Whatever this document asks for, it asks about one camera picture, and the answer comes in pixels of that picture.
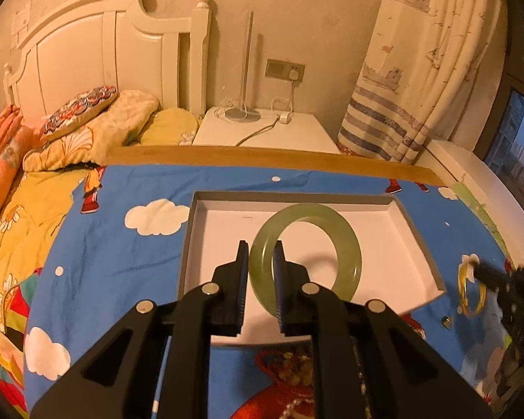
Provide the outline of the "grey shallow cardboard tray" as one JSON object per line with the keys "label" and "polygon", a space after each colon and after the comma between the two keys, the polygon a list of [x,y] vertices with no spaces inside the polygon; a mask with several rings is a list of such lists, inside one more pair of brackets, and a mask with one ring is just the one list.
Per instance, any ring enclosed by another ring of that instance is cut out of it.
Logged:
{"label": "grey shallow cardboard tray", "polygon": [[[382,300],[403,315],[446,292],[431,253],[398,199],[380,195],[250,191],[194,193],[182,251],[178,299],[212,279],[214,269],[234,261],[238,243],[252,246],[260,227],[294,203],[321,203],[351,225],[362,249],[362,279],[351,302]],[[280,236],[287,260],[305,266],[310,279],[332,287],[337,268],[333,244],[309,223],[292,223]],[[298,343],[285,337],[277,319],[259,304],[247,281],[244,323],[237,337],[212,337],[218,346]]]}

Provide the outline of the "white bedside table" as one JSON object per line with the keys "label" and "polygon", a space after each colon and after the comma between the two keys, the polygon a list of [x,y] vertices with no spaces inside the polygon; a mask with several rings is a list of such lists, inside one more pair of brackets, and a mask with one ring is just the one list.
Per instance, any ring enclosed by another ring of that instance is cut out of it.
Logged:
{"label": "white bedside table", "polygon": [[260,119],[254,122],[231,122],[224,109],[213,107],[199,125],[194,146],[272,148],[339,154],[323,126],[311,113],[295,112],[290,123],[280,124],[285,111],[257,110]]}

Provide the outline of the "white wooden headboard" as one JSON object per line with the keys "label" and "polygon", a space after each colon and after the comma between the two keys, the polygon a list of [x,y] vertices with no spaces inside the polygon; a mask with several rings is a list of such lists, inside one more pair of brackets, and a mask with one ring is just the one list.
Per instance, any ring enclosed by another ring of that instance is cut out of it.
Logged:
{"label": "white wooden headboard", "polygon": [[187,17],[157,18],[143,0],[72,0],[44,16],[4,67],[6,101],[28,118],[72,97],[113,85],[156,96],[162,108],[206,112],[211,0]]}

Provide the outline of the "gold bangle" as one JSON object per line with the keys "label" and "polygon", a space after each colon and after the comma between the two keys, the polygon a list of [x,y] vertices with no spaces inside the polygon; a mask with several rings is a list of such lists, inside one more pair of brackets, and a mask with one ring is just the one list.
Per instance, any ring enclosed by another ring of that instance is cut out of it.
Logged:
{"label": "gold bangle", "polygon": [[471,309],[470,300],[468,300],[468,277],[474,276],[474,270],[478,266],[478,261],[469,260],[462,263],[458,267],[457,286],[459,294],[459,306],[462,309],[462,313],[468,317],[479,315],[484,310],[487,301],[487,287],[484,284],[479,285],[479,299],[474,309]]}

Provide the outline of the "embroidered round cushion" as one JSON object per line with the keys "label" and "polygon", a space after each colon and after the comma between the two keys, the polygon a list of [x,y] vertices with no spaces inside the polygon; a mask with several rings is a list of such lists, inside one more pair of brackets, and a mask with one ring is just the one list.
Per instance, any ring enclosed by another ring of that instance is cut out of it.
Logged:
{"label": "embroidered round cushion", "polygon": [[52,113],[40,129],[46,141],[53,141],[75,131],[96,118],[109,107],[118,96],[111,85],[93,88],[81,93]]}

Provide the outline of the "patterned cream curtain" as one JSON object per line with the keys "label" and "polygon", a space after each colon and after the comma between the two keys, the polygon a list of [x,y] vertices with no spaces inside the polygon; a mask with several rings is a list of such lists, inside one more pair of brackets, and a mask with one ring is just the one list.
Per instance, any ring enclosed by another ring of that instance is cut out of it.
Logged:
{"label": "patterned cream curtain", "polygon": [[382,0],[338,133],[342,152],[411,164],[466,96],[504,0]]}

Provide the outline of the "white window sill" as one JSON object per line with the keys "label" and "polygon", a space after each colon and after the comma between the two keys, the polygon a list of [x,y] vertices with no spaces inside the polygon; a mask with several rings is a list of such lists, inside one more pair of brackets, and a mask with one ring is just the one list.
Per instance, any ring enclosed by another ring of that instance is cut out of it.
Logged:
{"label": "white window sill", "polygon": [[524,209],[483,161],[454,143],[431,140],[415,164],[432,170],[445,185],[467,187],[496,225],[510,260],[524,266]]}

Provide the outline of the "blue cartoon bedsheet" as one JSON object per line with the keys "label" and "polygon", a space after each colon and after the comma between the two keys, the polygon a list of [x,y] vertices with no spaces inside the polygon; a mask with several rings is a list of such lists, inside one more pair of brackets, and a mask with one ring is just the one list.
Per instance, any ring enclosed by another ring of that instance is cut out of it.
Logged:
{"label": "blue cartoon bedsheet", "polygon": [[[388,180],[322,171],[185,166],[114,166],[99,192],[73,191],[73,206],[48,253],[31,303],[24,349],[29,407],[129,308],[177,297],[194,193],[256,191],[380,195]],[[469,259],[504,263],[504,254],[459,187],[402,184],[395,195],[431,253],[446,292],[409,312],[412,327],[485,398],[510,338],[494,296],[468,317],[457,310],[457,270]],[[452,317],[446,329],[441,320]]]}

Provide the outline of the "cream shell pattern pillow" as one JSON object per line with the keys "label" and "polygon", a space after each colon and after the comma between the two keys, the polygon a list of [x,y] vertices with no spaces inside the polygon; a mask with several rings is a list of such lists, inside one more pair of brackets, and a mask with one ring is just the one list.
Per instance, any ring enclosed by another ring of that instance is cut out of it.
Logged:
{"label": "cream shell pattern pillow", "polygon": [[27,152],[25,172],[51,171],[70,164],[104,164],[113,148],[134,140],[152,113],[159,108],[156,96],[138,90],[124,90],[108,108],[82,127],[42,148]]}

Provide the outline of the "white power adapter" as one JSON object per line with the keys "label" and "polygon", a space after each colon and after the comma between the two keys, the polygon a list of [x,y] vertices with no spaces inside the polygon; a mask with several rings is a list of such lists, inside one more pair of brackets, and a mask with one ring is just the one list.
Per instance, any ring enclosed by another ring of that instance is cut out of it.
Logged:
{"label": "white power adapter", "polygon": [[287,124],[290,123],[291,118],[292,118],[292,113],[291,112],[283,112],[278,117],[278,122],[280,124],[287,125]]}

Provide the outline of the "green jade bangle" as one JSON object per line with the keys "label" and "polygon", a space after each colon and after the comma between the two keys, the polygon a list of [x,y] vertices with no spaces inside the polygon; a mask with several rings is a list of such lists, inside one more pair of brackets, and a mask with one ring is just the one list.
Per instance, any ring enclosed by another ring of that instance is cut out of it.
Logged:
{"label": "green jade bangle", "polygon": [[272,255],[279,236],[291,224],[305,222],[324,231],[337,255],[332,291],[345,301],[355,295],[362,277],[362,249],[349,222],[337,211],[319,203],[297,203],[272,215],[259,229],[249,255],[250,284],[259,304],[270,315],[277,312]]}

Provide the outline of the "folded pink quilt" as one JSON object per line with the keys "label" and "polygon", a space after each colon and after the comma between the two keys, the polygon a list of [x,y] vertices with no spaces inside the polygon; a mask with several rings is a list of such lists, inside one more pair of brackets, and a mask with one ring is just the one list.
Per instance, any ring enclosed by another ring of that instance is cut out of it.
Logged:
{"label": "folded pink quilt", "polygon": [[0,211],[33,141],[33,130],[23,124],[21,109],[6,107],[0,114]]}

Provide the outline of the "small green pendant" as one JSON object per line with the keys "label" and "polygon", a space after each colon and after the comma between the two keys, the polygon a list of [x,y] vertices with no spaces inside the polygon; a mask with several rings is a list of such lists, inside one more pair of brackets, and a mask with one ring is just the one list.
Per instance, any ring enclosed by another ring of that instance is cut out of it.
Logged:
{"label": "small green pendant", "polygon": [[452,317],[450,316],[444,316],[441,322],[446,329],[451,329],[453,327]]}

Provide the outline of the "yellow floral duvet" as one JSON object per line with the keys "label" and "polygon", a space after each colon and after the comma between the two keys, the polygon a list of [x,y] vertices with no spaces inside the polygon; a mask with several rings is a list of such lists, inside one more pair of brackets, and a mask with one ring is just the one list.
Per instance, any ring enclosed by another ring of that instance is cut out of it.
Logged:
{"label": "yellow floral duvet", "polygon": [[28,416],[23,340],[40,271],[88,171],[20,172],[0,212],[0,392]]}

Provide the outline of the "wall socket panel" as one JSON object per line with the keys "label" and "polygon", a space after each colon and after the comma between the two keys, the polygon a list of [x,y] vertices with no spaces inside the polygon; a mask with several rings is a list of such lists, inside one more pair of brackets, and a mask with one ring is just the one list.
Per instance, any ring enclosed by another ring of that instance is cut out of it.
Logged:
{"label": "wall socket panel", "polygon": [[305,73],[305,66],[303,64],[291,63],[290,61],[280,61],[268,59],[266,63],[265,77],[277,80],[290,80],[290,69],[297,69],[299,72],[299,79],[295,80],[301,82]]}

